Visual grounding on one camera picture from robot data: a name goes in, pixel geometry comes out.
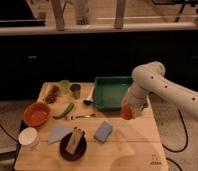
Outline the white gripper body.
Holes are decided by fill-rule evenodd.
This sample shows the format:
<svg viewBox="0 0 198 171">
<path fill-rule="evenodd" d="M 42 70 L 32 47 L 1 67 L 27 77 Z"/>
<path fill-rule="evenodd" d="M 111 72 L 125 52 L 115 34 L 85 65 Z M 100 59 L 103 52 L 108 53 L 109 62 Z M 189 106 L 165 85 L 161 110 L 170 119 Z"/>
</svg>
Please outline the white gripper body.
<svg viewBox="0 0 198 171">
<path fill-rule="evenodd" d="M 148 91 L 133 83 L 125 93 L 122 99 L 122 106 L 128 104 L 132 110 L 132 118 L 139 117 L 142 110 L 147 107 Z"/>
</svg>

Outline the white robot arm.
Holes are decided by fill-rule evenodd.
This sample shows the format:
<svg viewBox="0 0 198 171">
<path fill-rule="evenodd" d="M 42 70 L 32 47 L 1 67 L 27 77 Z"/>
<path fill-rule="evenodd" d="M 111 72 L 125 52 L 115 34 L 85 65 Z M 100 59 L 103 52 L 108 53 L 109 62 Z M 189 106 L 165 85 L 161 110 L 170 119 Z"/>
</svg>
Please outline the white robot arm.
<svg viewBox="0 0 198 171">
<path fill-rule="evenodd" d="M 176 105 L 198 122 L 198 92 L 167 80 L 165 67 L 154 61 L 132 71 L 132 84 L 121 102 L 120 116 L 130 120 L 142 110 L 150 92 Z"/>
</svg>

